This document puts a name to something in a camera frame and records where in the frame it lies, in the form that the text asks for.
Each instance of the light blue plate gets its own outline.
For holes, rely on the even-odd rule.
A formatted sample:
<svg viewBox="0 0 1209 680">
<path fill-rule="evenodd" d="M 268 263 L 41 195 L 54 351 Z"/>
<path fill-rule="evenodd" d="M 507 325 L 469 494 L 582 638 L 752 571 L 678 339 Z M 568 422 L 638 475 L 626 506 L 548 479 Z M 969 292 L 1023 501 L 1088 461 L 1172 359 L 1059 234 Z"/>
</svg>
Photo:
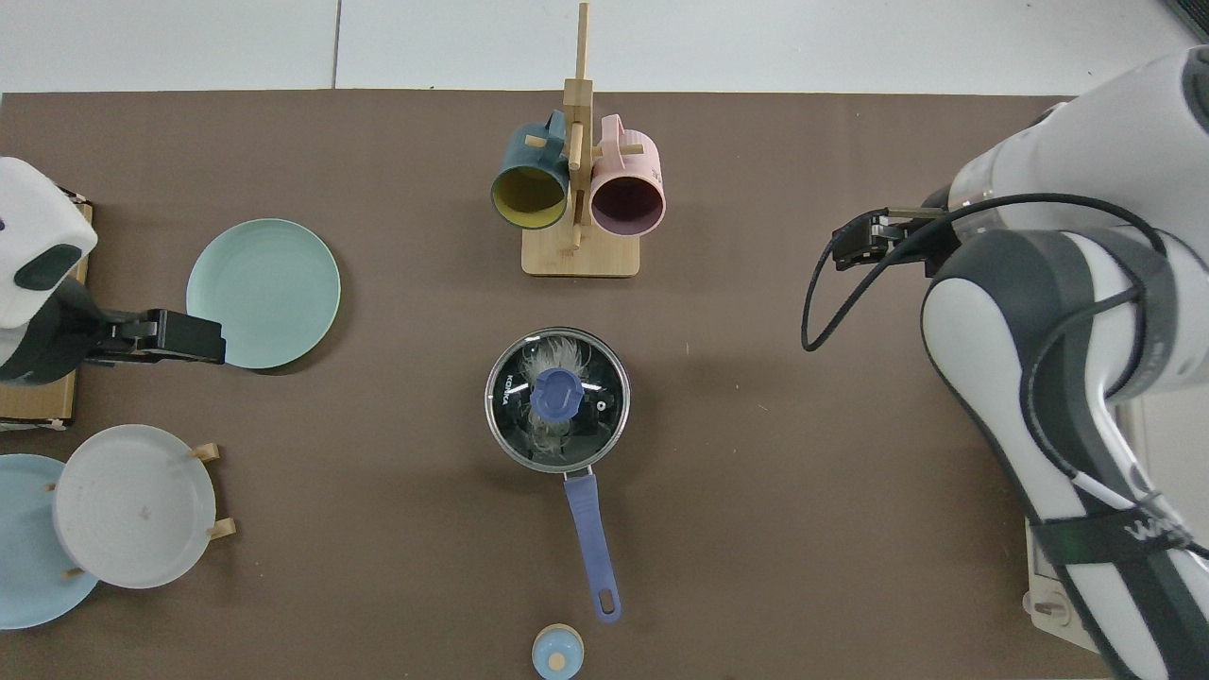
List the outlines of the light blue plate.
<svg viewBox="0 0 1209 680">
<path fill-rule="evenodd" d="M 81 574 L 63 578 L 75 564 L 59 546 L 51 506 L 63 463 L 46 456 L 0 456 L 0 630 L 29 628 L 58 618 L 97 584 Z"/>
<path fill-rule="evenodd" d="M 226 363 L 287 364 L 319 344 L 340 307 L 331 250 L 302 225 L 254 219 L 224 231 L 189 275 L 185 309 L 222 324 Z"/>
</svg>

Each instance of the pink mug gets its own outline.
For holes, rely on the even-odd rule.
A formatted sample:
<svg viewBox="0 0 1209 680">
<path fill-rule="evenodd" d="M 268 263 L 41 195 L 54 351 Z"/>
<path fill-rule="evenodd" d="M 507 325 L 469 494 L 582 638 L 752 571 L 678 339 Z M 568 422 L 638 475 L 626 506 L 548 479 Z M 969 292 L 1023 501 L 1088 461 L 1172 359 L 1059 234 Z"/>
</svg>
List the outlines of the pink mug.
<svg viewBox="0 0 1209 680">
<path fill-rule="evenodd" d="M 642 151 L 636 152 L 640 145 Z M 655 143 L 623 128 L 621 116 L 614 114 L 601 121 L 600 148 L 588 198 L 592 223 L 618 236 L 642 236 L 659 226 L 665 201 Z M 623 149 L 631 152 L 623 154 Z"/>
</svg>

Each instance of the mug handle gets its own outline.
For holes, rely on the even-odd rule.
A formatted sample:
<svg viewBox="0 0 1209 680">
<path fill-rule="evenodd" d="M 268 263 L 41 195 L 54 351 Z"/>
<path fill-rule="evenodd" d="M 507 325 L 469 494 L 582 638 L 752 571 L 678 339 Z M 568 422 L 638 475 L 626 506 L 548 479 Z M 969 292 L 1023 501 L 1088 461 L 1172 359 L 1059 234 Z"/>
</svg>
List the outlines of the mug handle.
<svg viewBox="0 0 1209 680">
<path fill-rule="evenodd" d="M 555 109 L 550 114 L 550 120 L 545 121 L 545 146 L 542 149 L 542 161 L 545 163 L 556 162 L 566 143 L 567 117 L 562 111 Z"/>
<path fill-rule="evenodd" d="M 592 592 L 596 617 L 604 623 L 613 623 L 621 617 L 621 598 L 617 593 L 613 560 L 608 557 L 608 544 L 604 542 L 596 476 L 589 472 L 583 477 L 569 477 L 562 485 L 567 491 L 567 502 L 571 503 L 571 515 L 575 519 L 575 534 L 579 535 L 579 551 L 584 555 L 584 570 L 588 571 L 588 587 Z"/>
<path fill-rule="evenodd" d="M 618 167 L 625 168 L 625 157 L 621 156 L 621 116 L 613 114 L 601 119 L 601 155 L 607 156 Z"/>
</svg>

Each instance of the mug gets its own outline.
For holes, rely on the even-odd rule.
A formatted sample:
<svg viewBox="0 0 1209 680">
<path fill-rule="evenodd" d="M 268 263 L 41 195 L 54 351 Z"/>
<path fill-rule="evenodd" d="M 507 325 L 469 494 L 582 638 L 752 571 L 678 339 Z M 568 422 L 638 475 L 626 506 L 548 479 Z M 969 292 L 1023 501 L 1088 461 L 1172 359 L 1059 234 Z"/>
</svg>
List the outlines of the mug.
<svg viewBox="0 0 1209 680">
<path fill-rule="evenodd" d="M 642 145 L 641 154 L 623 149 Z M 601 120 L 601 157 L 592 163 L 588 203 L 592 223 L 618 236 L 642 236 L 664 219 L 659 149 L 646 134 L 621 127 L 621 116 Z"/>
<path fill-rule="evenodd" d="M 513 132 L 504 162 L 491 184 L 491 203 L 509 224 L 544 229 L 567 211 L 571 174 L 562 155 L 566 136 L 566 117 L 559 110 L 544 126 L 531 122 Z M 542 146 L 533 145 L 542 142 Z"/>
</svg>

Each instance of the black cable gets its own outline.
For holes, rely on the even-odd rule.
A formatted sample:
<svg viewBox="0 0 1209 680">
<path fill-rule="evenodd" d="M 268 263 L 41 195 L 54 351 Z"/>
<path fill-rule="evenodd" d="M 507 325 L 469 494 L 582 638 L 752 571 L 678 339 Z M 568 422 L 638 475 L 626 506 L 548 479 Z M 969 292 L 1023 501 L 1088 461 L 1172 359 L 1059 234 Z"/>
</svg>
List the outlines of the black cable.
<svg viewBox="0 0 1209 680">
<path fill-rule="evenodd" d="M 1138 286 L 1130 286 L 1126 290 L 1111 295 L 1097 302 L 1092 302 L 1084 307 L 1081 307 L 1058 323 L 1055 323 L 1048 333 L 1046 333 L 1045 339 L 1041 341 L 1041 348 L 1029 359 L 1024 365 L 1024 370 L 1020 375 L 1020 410 L 1024 413 L 1024 425 L 1036 442 L 1037 448 L 1041 449 L 1041 454 L 1046 456 L 1054 467 L 1062 471 L 1063 474 L 1074 479 L 1082 473 L 1081 469 L 1076 468 L 1066 459 L 1058 453 L 1057 446 L 1049 440 L 1046 434 L 1045 428 L 1041 425 L 1041 419 L 1037 415 L 1036 399 L 1034 399 L 1034 393 L 1036 388 L 1037 373 L 1041 368 L 1041 363 L 1053 350 L 1054 345 L 1063 335 L 1070 332 L 1071 327 L 1077 323 L 1084 323 L 1089 321 L 1098 313 L 1106 312 L 1113 307 L 1118 307 L 1126 302 L 1132 302 L 1141 296 L 1141 289 Z"/>
<path fill-rule="evenodd" d="M 818 283 L 818 277 L 822 273 L 823 266 L 827 264 L 827 257 L 835 248 L 837 241 L 839 241 L 839 238 L 841 238 L 843 236 L 846 236 L 848 232 L 856 225 L 858 225 L 862 220 L 867 220 L 872 217 L 878 217 L 883 214 L 883 211 L 869 211 L 862 214 L 861 217 L 850 220 L 846 225 L 840 227 L 840 230 L 832 236 L 832 240 L 827 243 L 827 247 L 823 249 L 822 255 L 820 255 L 818 261 L 815 264 L 815 270 L 810 276 L 810 286 L 806 288 L 806 300 L 802 309 L 802 348 L 804 348 L 808 352 L 814 352 L 818 347 L 822 347 L 823 342 L 826 342 L 827 339 L 831 338 L 832 333 L 835 332 L 840 322 L 844 321 L 844 317 L 848 316 L 848 312 L 851 311 L 851 309 L 856 305 L 857 300 L 861 299 L 861 295 L 863 295 L 864 292 L 869 288 L 869 286 L 873 286 L 873 282 L 877 281 L 879 276 L 881 276 L 881 272 L 884 272 L 886 267 L 898 264 L 899 260 L 902 260 L 907 255 L 907 253 L 910 252 L 910 249 L 906 248 L 906 246 L 916 244 L 920 241 L 924 241 L 925 238 L 933 236 L 939 230 L 951 225 L 953 223 L 955 223 L 961 218 L 972 215 L 974 213 L 980 213 L 983 211 L 989 211 L 991 208 L 997 208 L 1001 206 L 1011 206 L 1017 203 L 1066 203 L 1071 206 L 1083 206 L 1087 208 L 1093 208 L 1107 213 L 1110 215 L 1124 220 L 1128 225 L 1140 231 L 1141 235 L 1146 238 L 1146 241 L 1150 242 L 1150 246 L 1151 248 L 1155 249 L 1155 252 L 1163 255 L 1164 258 L 1167 257 L 1167 246 L 1163 244 L 1163 240 L 1162 237 L 1159 237 L 1158 231 L 1153 226 L 1151 226 L 1150 223 L 1147 223 L 1135 213 L 1126 208 L 1122 208 L 1121 206 L 1117 206 L 1115 203 L 1110 203 L 1107 201 L 1101 201 L 1099 198 L 1091 198 L 1088 196 L 1078 196 L 1075 194 L 1049 194 L 1049 192 L 1017 194 L 1012 196 L 1000 196 L 996 198 L 988 198 L 987 201 L 979 201 L 978 203 L 965 206 L 962 208 L 958 208 L 955 211 L 945 213 L 944 215 L 938 217 L 935 220 L 921 226 L 918 231 L 915 231 L 915 234 L 912 234 L 910 236 L 904 238 L 902 243 L 898 244 L 898 247 L 896 247 L 893 250 L 886 254 L 886 257 L 883 258 L 881 261 L 878 263 L 873 267 L 873 270 L 870 270 L 869 273 L 867 273 L 864 278 L 862 278 L 861 282 L 856 284 L 852 292 L 849 293 L 848 299 L 844 300 L 844 304 L 840 305 L 839 310 L 837 310 L 835 313 L 832 316 L 831 321 L 827 322 L 827 325 L 818 334 L 818 336 L 815 338 L 814 340 L 810 340 L 806 330 L 806 327 L 810 322 L 810 307 L 814 302 L 815 287 Z"/>
</svg>

